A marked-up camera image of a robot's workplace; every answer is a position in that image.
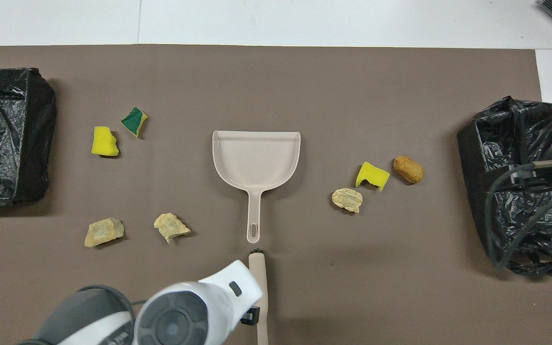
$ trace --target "white floor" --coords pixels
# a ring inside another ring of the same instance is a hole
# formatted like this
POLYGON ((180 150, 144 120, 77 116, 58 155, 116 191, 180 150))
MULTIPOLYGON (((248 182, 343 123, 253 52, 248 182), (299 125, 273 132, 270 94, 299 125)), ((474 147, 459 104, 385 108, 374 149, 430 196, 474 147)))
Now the white floor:
POLYGON ((552 19, 536 0, 0 1, 0 46, 136 43, 531 48, 552 102, 552 19))

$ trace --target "green sponge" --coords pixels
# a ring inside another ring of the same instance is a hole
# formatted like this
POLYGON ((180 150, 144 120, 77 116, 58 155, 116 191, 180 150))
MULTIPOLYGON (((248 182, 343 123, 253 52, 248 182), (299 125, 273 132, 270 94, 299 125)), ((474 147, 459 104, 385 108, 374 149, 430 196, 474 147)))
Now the green sponge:
POLYGON ((143 111, 138 108, 133 108, 129 115, 121 120, 121 123, 138 138, 140 135, 140 128, 147 118, 148 116, 146 116, 143 111))

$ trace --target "debris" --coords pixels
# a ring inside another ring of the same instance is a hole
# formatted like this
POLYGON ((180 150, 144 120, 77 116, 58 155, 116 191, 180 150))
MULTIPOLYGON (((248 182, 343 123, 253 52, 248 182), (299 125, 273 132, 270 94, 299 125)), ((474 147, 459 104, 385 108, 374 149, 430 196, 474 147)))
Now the debris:
POLYGON ((340 188, 331 194, 331 201, 338 207, 350 212, 359 213, 359 206, 363 202, 363 196, 356 190, 340 188))
POLYGON ((140 136, 140 129, 147 118, 148 116, 146 116, 143 111, 138 108, 133 108, 129 115, 121 120, 121 123, 138 138, 140 136))
POLYGON ((123 223, 116 218, 108 218, 96 221, 88 226, 86 233, 85 247, 94 247, 115 238, 119 238, 125 234, 123 223))
POLYGON ((155 220, 154 226, 159 229, 159 232, 167 243, 171 243, 176 236, 191 233, 191 230, 187 228, 176 215, 171 213, 160 215, 159 218, 155 220))
POLYGON ((374 165, 365 161, 359 170, 359 174, 357 174, 355 186, 359 186, 361 181, 366 180, 368 183, 377 186, 379 190, 383 190, 390 176, 391 174, 389 172, 376 168, 374 165))
POLYGON ((118 155, 116 138, 109 127, 97 126, 92 135, 91 153, 101 156, 114 157, 118 155))
POLYGON ((406 179, 406 181, 412 184, 420 183, 423 177, 425 177, 423 166, 410 159, 410 157, 397 157, 393 161, 393 168, 406 179))

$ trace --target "black trash bag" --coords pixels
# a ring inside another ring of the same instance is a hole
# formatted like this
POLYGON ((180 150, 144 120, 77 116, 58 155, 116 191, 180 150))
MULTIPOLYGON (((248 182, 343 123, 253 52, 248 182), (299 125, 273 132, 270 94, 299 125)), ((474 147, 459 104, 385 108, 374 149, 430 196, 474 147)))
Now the black trash bag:
MULTIPOLYGON (((501 257, 535 211, 552 201, 552 190, 495 194, 493 236, 488 239, 484 227, 488 186, 482 183, 483 175, 541 159, 552 145, 552 104, 513 100, 510 96, 502 98, 474 116, 457 133, 457 138, 478 236, 485 251, 488 243, 492 243, 495 253, 501 257)), ((518 275, 552 276, 552 209, 521 241, 506 267, 518 275)))
POLYGON ((44 196, 56 117, 37 68, 0 69, 0 206, 44 196))

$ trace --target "black cable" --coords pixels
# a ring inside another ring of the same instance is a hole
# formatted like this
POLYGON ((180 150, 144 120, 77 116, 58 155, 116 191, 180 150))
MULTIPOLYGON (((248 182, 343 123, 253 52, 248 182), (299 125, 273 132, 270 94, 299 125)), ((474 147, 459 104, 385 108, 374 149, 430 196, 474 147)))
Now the black cable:
POLYGON ((133 312, 133 306, 129 302, 127 297, 125 297, 125 295, 123 295, 120 291, 116 290, 115 288, 105 286, 105 285, 89 285, 89 286, 85 286, 85 287, 79 289, 78 291, 91 290, 92 288, 98 288, 98 289, 105 290, 107 292, 110 292, 110 293, 114 294, 114 296, 118 297, 118 299, 125 306, 125 308, 127 308, 127 311, 129 312, 129 314, 131 314, 131 332, 130 332, 131 334, 130 334, 130 336, 131 336, 131 339, 133 339, 133 331, 134 331, 134 328, 135 328, 135 325, 136 325, 136 313, 133 312))
POLYGON ((495 181, 489 187, 487 191, 487 196, 484 199, 484 231, 485 238, 487 239, 487 255, 491 259, 491 263, 495 267, 497 265, 497 258, 495 258, 495 248, 493 244, 493 232, 491 231, 491 201, 493 196, 497 192, 498 186, 503 183, 504 180, 508 179, 510 175, 517 173, 519 171, 534 170, 534 164, 528 163, 517 166, 511 170, 508 170, 502 175, 499 175, 495 181))
POLYGON ((508 260, 510 260, 510 257, 515 253, 515 250, 519 246, 519 243, 525 238, 525 236, 528 236, 529 231, 534 227, 534 224, 540 220, 540 218, 543 218, 543 216, 548 212, 550 209, 552 209, 552 201, 550 203, 547 203, 542 208, 536 211, 536 213, 525 223, 525 225, 519 230, 515 238, 512 240, 511 243, 508 244, 506 247, 506 251, 504 252, 504 256, 502 257, 502 260, 497 265, 497 270, 500 271, 504 267, 506 267, 506 264, 508 263, 508 260))
POLYGON ((52 345, 52 344, 40 339, 27 339, 27 340, 21 341, 20 343, 17 343, 16 345, 52 345))

